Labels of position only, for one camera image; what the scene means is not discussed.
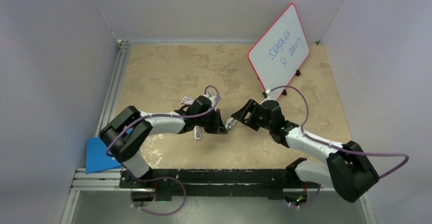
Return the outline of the white stapler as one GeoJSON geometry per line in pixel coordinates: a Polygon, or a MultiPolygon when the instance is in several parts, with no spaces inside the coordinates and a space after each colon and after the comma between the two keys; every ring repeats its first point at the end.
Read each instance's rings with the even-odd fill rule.
{"type": "Polygon", "coordinates": [[[225,123],[225,127],[226,127],[226,129],[227,129],[228,131],[230,131],[230,130],[233,128],[235,122],[236,122],[236,119],[234,119],[234,118],[229,118],[229,119],[226,121],[226,123],[225,123]]]}
{"type": "Polygon", "coordinates": [[[195,126],[194,127],[194,139],[200,140],[202,138],[202,130],[201,127],[195,126]]]}

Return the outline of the red white staple box sleeve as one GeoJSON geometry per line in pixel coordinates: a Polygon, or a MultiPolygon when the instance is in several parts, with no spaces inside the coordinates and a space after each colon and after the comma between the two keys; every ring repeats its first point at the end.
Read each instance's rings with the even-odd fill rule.
{"type": "Polygon", "coordinates": [[[189,98],[189,97],[186,97],[186,96],[184,96],[184,97],[181,99],[181,103],[184,104],[184,105],[192,105],[193,102],[194,102],[194,99],[189,98]]]}

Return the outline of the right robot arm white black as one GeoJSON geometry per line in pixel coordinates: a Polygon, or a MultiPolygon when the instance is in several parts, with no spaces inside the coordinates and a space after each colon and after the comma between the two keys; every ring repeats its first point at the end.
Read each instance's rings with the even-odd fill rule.
{"type": "Polygon", "coordinates": [[[359,144],[326,141],[322,145],[307,138],[298,124],[285,119],[276,100],[258,103],[250,99],[231,117],[255,131],[264,128],[276,143],[318,159],[314,162],[298,158],[286,168],[287,183],[293,187],[304,182],[317,183],[333,188],[353,203],[380,179],[359,144]]]}

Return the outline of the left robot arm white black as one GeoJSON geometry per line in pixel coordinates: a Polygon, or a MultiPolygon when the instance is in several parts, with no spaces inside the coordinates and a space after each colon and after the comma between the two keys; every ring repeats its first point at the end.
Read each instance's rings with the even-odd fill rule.
{"type": "Polygon", "coordinates": [[[154,134],[183,134],[195,127],[209,134],[227,134],[216,108],[217,96],[199,96],[192,104],[166,114],[142,113],[128,106],[99,133],[106,146],[106,155],[115,158],[132,175],[132,181],[145,188],[152,181],[151,167],[139,150],[145,139],[154,134]]]}

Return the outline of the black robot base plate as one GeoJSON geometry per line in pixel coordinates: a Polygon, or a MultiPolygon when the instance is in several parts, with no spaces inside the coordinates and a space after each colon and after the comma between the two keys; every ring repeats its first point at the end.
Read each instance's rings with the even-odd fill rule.
{"type": "Polygon", "coordinates": [[[155,190],[156,201],[172,197],[264,197],[296,199],[290,189],[304,192],[316,183],[302,182],[289,169],[152,169],[139,181],[121,172],[120,188],[155,190]]]}

